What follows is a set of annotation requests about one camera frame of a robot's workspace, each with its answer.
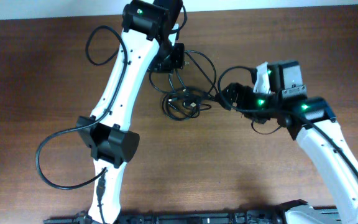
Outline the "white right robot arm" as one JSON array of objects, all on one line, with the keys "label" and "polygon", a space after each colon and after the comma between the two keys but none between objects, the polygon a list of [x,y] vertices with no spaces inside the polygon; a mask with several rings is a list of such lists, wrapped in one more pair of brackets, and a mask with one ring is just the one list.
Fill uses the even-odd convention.
[{"label": "white right robot arm", "polygon": [[326,100],[308,97],[299,62],[264,62],[246,70],[253,86],[230,83],[222,88],[222,80],[217,80],[219,104],[256,123],[276,119],[313,162],[340,221],[358,223],[358,161]]}]

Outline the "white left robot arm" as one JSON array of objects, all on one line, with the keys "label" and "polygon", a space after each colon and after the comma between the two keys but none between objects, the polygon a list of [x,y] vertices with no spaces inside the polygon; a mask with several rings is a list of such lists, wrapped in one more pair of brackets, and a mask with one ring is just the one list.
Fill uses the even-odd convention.
[{"label": "white left robot arm", "polygon": [[182,9],[182,1],[132,1],[123,10],[117,58],[91,112],[97,123],[81,134],[98,175],[88,211],[95,222],[114,223],[121,211],[124,170],[140,141],[140,136],[129,130],[134,103],[150,64],[171,53]]}]

